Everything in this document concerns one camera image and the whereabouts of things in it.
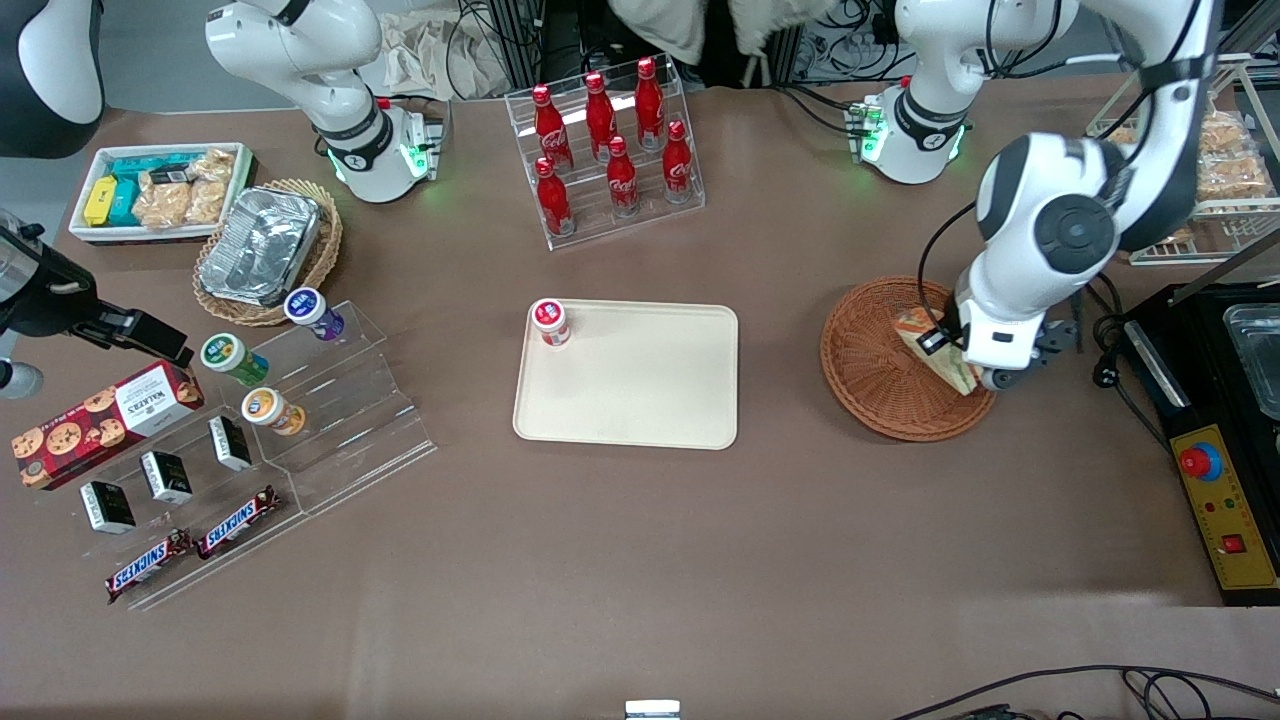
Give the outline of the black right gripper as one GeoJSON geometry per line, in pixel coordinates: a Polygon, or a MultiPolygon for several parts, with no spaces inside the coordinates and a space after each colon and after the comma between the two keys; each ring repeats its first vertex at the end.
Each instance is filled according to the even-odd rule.
{"type": "Polygon", "coordinates": [[[195,351],[186,333],[102,301],[92,274],[44,243],[41,232],[38,225],[3,227],[4,333],[124,341],[131,331],[134,348],[189,369],[195,351]]]}

